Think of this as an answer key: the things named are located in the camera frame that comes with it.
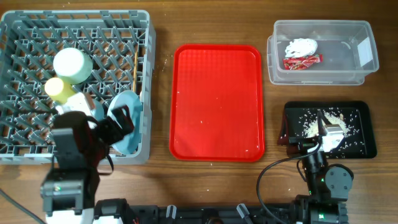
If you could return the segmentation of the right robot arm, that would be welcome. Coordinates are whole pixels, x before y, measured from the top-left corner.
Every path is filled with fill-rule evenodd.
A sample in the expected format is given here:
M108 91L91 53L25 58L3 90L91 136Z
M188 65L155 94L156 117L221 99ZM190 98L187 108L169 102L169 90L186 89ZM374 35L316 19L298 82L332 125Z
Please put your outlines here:
M278 143L287 146L287 156L302 163L301 176L308 195L297 195L289 206L288 223L347 223L345 202L353 185L353 172L342 164L330 165L326 153L344 138L342 128L331 124L321 112L315 119L314 137L294 137L295 121L284 111Z

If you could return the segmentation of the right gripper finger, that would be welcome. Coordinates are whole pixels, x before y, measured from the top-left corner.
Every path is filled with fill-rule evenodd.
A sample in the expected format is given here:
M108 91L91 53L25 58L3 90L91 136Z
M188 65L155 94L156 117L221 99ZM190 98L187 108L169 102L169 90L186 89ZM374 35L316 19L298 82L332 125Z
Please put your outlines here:
M280 146L285 146L289 144L289 129L288 129L288 121L287 116L284 113L282 116L282 124L279 133L279 138L277 140L277 144Z
M319 136L325 136L325 130L324 130L324 125L328 124L328 121L326 120L324 114L318 110L317 111L317 127L318 127L318 135Z

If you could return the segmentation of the large light blue plate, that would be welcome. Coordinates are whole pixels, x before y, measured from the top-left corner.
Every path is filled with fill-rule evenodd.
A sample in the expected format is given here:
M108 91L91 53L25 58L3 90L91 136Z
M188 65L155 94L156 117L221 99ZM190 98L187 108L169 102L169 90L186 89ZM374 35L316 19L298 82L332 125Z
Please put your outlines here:
M119 108L124 105L126 105L129 108L129 116L132 119L134 130L131 134L124 136L124 138L121 141L113 144L112 147L121 154L133 154L137 149L141 140L139 126L140 126L140 117L141 117L141 112L143 110L143 106L139 99L139 96L135 92L130 90L126 90L123 91L122 93L119 93L112 99L108 108L107 116L110 116L112 119L115 119L115 116L113 115L111 110Z

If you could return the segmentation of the white napkin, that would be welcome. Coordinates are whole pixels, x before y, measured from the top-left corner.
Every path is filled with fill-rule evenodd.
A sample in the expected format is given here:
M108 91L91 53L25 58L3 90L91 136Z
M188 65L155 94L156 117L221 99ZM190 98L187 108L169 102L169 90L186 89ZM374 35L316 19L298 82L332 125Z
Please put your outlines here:
M286 58L299 58L313 55L318 48L318 43L313 39L294 39L285 48Z

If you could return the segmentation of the clear plastic bin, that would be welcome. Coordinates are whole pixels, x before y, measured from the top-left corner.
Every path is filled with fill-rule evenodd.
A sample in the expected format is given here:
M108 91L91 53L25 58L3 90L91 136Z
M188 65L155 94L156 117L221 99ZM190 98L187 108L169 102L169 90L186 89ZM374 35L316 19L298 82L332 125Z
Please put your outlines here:
M313 39L323 61L305 70L284 68L286 47ZM379 70L376 42L367 21L278 20L267 40L269 80L275 85L361 85Z

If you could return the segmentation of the black plastic tray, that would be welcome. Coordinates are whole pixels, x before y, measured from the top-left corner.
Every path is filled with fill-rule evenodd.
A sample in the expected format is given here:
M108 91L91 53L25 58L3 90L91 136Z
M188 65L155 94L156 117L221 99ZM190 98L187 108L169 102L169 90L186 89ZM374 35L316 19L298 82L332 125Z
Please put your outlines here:
M313 138L318 134L317 111L344 132L341 144L326 153L330 159L371 159L377 155L371 114L363 101L290 101L285 104L289 137Z

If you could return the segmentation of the red snack wrapper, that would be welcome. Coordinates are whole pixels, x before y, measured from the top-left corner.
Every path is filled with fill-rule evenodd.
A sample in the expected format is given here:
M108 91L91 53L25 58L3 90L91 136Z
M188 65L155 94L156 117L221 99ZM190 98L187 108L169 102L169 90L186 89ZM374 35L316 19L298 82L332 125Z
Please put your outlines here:
M314 63L321 62L323 62L322 54L309 55L298 58L290 57L283 59L284 68L286 70L305 70L308 67L311 67Z

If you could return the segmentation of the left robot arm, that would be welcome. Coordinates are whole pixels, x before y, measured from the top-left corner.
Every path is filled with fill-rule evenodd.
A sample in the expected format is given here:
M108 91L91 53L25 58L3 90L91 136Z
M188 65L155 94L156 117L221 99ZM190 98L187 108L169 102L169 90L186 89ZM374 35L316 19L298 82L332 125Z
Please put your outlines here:
M129 108L95 120L81 111L70 111L54 121L57 147L52 166L40 186L47 223L135 223L125 199L96 202L102 173L98 165L110 159L109 149L134 130Z

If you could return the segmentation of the wooden chopstick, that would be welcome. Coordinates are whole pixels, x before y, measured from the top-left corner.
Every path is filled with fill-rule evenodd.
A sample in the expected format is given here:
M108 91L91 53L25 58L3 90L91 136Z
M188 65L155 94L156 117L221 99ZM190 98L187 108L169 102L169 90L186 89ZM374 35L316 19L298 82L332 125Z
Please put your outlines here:
M138 58L138 51L136 50L134 54L134 70L133 70L133 82L132 82L133 92L136 92L136 85L137 85L137 58Z

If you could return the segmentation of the small blue bowl with crumbs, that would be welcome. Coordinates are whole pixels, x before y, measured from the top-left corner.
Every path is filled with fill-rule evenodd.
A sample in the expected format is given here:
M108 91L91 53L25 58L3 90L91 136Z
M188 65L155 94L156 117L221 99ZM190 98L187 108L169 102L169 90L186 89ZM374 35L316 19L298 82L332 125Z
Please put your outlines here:
M92 110L90 110L92 117L94 117L94 119L97 121L104 119L103 105L97 100L93 100L93 104L94 104L94 108Z

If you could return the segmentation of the yellow plastic cup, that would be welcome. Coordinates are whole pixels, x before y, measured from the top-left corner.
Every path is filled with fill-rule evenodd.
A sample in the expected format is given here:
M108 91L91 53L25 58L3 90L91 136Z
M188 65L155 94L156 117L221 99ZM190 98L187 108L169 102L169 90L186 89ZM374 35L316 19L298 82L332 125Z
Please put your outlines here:
M61 104L65 104L69 97L76 94L71 84L57 77L47 80L44 85L44 90L53 101L57 101Z

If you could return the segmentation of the red plastic tray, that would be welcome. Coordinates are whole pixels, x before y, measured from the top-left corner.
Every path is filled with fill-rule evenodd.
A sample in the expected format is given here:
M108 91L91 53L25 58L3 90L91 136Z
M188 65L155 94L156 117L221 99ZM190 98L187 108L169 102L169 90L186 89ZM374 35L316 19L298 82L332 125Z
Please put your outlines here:
M169 150L185 161L262 157L262 60L255 47L184 44L175 51Z

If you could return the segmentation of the grey dishwasher rack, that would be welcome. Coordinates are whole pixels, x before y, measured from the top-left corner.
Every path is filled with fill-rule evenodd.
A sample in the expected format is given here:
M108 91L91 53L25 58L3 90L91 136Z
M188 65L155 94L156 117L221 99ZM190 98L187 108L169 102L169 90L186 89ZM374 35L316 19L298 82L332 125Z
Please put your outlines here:
M73 89L90 94L104 109L116 95L132 90L138 51L141 140L133 154L112 150L110 155L116 164L144 164L150 154L155 39L150 15L144 10L5 12L1 18L1 164L50 162L56 150L50 132L56 103L44 85L56 75L55 55L68 47L93 61L89 79Z

